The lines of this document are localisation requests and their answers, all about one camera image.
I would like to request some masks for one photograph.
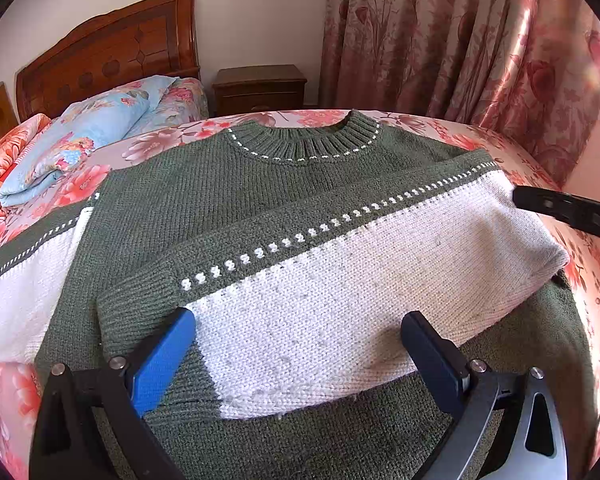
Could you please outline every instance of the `pink floral curtain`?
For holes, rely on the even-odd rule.
[[[583,0],[327,0],[319,104],[496,130],[562,185],[600,111]]]

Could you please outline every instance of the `ribbed neckline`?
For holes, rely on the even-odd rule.
[[[351,110],[341,121],[320,128],[268,127],[247,121],[226,129],[222,137],[263,162],[308,164],[360,156],[373,149],[381,133],[379,121]]]

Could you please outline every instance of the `wooden nightstand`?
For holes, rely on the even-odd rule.
[[[302,108],[306,78],[295,65],[241,66],[218,71],[218,116]]]

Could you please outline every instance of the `screw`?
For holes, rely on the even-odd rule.
[[[485,363],[482,359],[471,359],[469,366],[471,367],[471,370],[479,374],[487,371],[487,363]]]
[[[531,370],[529,370],[529,372],[536,379],[543,379],[544,378],[544,372],[540,368],[538,368],[537,366],[531,367]]]
[[[112,357],[109,360],[109,368],[113,370],[122,370],[126,366],[126,359],[122,356]]]
[[[62,375],[64,374],[64,364],[56,363],[51,367],[51,375]]]

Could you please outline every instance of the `headboard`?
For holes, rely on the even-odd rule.
[[[20,120],[154,74],[199,77],[194,0],[142,0],[81,23],[16,76]]]

